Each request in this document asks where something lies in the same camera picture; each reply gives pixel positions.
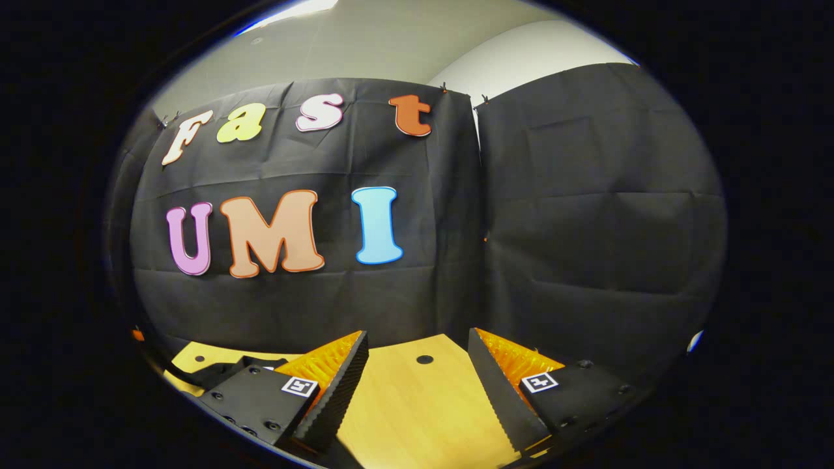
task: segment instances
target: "blue letter i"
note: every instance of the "blue letter i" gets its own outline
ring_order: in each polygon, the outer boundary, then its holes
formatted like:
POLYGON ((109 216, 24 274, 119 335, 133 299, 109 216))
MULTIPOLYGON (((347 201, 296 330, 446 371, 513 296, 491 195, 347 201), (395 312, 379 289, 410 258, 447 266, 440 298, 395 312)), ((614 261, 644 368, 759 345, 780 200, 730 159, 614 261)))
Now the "blue letter i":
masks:
POLYGON ((362 264, 385 264, 403 256, 403 250, 394 244, 394 226, 391 223, 391 201, 397 191, 390 187, 363 187, 350 196, 359 204, 362 217, 362 250, 356 260, 362 264))

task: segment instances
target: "black fabric backdrop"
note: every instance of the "black fabric backdrop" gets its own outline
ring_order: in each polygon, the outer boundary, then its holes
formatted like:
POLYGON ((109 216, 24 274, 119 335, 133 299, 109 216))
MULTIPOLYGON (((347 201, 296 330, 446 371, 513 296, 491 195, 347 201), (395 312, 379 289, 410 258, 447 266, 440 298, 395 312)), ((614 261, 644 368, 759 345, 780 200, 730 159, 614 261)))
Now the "black fabric backdrop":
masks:
MULTIPOLYGON (((333 78, 276 84, 221 98, 184 113, 209 109, 179 160, 165 167, 181 120, 159 137, 144 166, 133 205, 130 243, 139 296, 148 317, 176 348, 182 340, 252 351, 302 353, 364 329, 371 346, 446 333, 465 344, 482 314, 483 250, 478 143, 469 97, 439 88, 376 79, 333 78), (299 132, 300 105, 339 93, 343 120, 331 129, 299 132), (431 134, 413 137, 394 125, 388 100, 416 94, 431 106, 421 113, 431 134), (218 129, 247 103, 267 110, 254 139, 219 144, 218 129), (394 240, 401 259, 363 265, 359 206, 354 189, 389 186, 394 240), (281 196, 312 189, 313 230, 324 268, 272 274, 261 266, 251 279, 229 274, 228 220, 219 206, 252 198, 270 220, 281 196), (204 275, 182 273, 173 262, 165 214, 214 206, 208 219, 212 263, 204 275)), ((196 252, 193 218, 183 222, 187 252, 196 252)))
POLYGON ((487 329, 653 381, 701 329, 726 248, 695 127, 622 63, 539 78, 477 112, 487 329))

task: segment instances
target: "table surface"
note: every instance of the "table surface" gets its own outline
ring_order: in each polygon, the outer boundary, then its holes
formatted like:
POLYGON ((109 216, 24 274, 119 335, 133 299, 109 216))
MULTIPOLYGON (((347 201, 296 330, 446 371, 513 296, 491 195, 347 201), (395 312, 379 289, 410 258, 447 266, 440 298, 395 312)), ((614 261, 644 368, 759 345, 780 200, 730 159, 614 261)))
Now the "table surface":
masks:
MULTIPOLYGON (((195 372, 243 355, 288 361, 300 356, 191 342, 173 363, 195 372)), ((181 391, 203 393, 167 371, 165 377, 181 391)), ((520 458, 466 350, 446 335, 370 349, 338 438, 365 469, 496 469, 520 458), (434 360, 420 364, 417 357, 423 355, 434 360)))

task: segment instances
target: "cutout letter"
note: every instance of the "cutout letter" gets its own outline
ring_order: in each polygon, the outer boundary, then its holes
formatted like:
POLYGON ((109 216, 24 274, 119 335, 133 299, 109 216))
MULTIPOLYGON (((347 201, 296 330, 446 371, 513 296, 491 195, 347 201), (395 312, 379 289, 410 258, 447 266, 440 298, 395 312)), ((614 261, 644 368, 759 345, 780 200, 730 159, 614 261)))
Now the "cutout letter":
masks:
POLYGON ((394 121, 400 132, 415 137, 425 137, 431 134, 431 126, 420 123, 420 113, 428 113, 431 111, 431 106, 421 103, 417 95, 406 94, 405 96, 391 98, 388 104, 397 108, 394 121))
POLYGON ((209 270, 211 264, 211 250, 209 248, 209 215, 212 206, 208 202, 200 202, 191 207, 191 216, 194 217, 194 227, 197 231, 197 255, 190 257, 185 253, 183 241, 183 220, 185 209, 175 207, 168 211, 165 218, 168 220, 168 235, 171 239, 171 254, 177 267, 188 275, 202 275, 209 270))
POLYGON ((218 130, 217 141, 227 144, 235 139, 253 139, 260 133, 260 119, 265 112, 266 106, 261 103, 246 104, 235 109, 229 114, 229 121, 218 130))
POLYGON ((206 111, 190 119, 185 119, 183 123, 179 125, 179 131, 177 132, 177 136, 173 139, 171 148, 168 150, 165 157, 162 158, 162 166, 171 164, 179 159, 179 157, 183 154, 183 146, 191 143, 191 140, 194 139, 194 135, 196 135, 197 131, 200 129, 200 125, 206 124, 209 119, 211 119, 211 115, 213 113, 214 111, 211 110, 206 111))
POLYGON ((397 191, 390 187, 363 187, 350 197, 359 204, 362 218, 362 250, 356 260, 362 264, 385 264, 403 256, 403 250, 394 244, 394 226, 391 223, 391 202, 397 191))
POLYGON ((267 224, 249 197, 235 197, 220 205, 220 213, 229 219, 232 240, 232 267, 229 273, 239 279, 258 274, 258 265, 249 258, 249 248, 264 268, 272 273, 284 246, 281 267, 288 272, 317 270, 324 257, 315 250, 313 239, 313 205, 319 196, 312 190, 293 190, 281 197, 272 223, 267 224))
POLYGON ((295 119, 295 128, 309 132, 333 127, 342 120, 342 109, 336 107, 342 103, 344 99, 336 93, 313 96, 301 104, 302 116, 295 119))

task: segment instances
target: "ceiling light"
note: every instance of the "ceiling light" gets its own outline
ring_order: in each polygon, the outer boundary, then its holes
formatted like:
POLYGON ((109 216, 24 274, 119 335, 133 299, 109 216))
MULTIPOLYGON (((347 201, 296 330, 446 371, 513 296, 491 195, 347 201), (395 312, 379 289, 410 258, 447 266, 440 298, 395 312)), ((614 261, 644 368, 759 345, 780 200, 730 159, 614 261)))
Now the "ceiling light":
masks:
POLYGON ((301 3, 296 3, 294 6, 283 10, 280 13, 272 15, 271 17, 262 19, 257 23, 249 26, 248 28, 244 29, 240 33, 235 34, 235 36, 239 36, 243 33, 247 33, 252 31, 253 29, 263 28, 264 26, 275 23, 276 21, 281 21, 282 19, 297 17, 300 15, 305 15, 307 13, 316 13, 316 12, 323 12, 324 10, 330 10, 336 2, 339 0, 305 0, 301 3))

